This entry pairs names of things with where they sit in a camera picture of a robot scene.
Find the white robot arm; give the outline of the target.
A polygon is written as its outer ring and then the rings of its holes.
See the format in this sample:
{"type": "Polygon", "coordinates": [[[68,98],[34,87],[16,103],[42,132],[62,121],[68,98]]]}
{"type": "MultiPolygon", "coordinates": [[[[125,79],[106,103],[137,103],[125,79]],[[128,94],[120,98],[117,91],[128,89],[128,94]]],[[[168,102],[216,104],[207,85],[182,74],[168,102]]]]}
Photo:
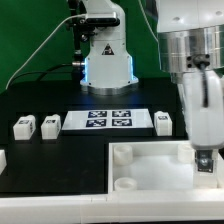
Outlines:
{"type": "MultiPolygon", "coordinates": [[[[160,69],[178,85],[193,148],[224,146],[224,0],[149,0],[155,4],[160,69]]],[[[126,51],[125,14],[111,0],[82,0],[93,27],[83,88],[98,94],[138,82],[126,51]]]]}

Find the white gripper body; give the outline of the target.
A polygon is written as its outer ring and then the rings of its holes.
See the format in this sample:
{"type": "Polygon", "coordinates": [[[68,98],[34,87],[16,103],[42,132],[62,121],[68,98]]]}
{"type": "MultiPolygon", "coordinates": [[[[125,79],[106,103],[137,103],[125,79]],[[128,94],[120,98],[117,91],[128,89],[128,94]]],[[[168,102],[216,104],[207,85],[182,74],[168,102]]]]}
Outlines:
{"type": "Polygon", "coordinates": [[[207,98],[204,103],[203,78],[200,71],[183,75],[183,109],[190,144],[197,150],[220,149],[224,146],[224,101],[220,78],[206,72],[207,98]]]}

